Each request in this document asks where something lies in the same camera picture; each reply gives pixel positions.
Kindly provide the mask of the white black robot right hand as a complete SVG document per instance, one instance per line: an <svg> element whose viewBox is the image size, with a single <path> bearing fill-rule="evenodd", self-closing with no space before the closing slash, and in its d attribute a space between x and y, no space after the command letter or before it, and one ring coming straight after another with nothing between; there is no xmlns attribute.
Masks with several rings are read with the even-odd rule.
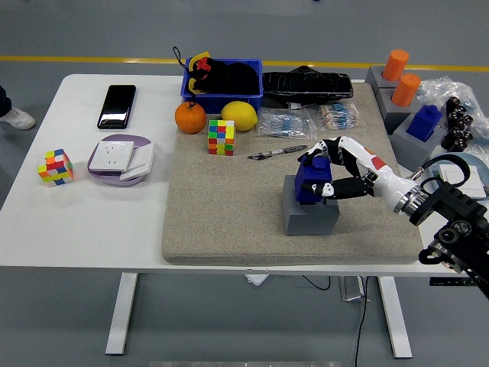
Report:
<svg viewBox="0 0 489 367"><path fill-rule="evenodd" d="M371 195L381 198L395 213L406 212L420 188L414 180L402 178L377 155L356 140L346 136L327 138L297 158L308 166L316 156L323 156L331 163L345 167L350 177L331 183L304 183L301 187L317 196L332 200L351 199Z"/></svg>

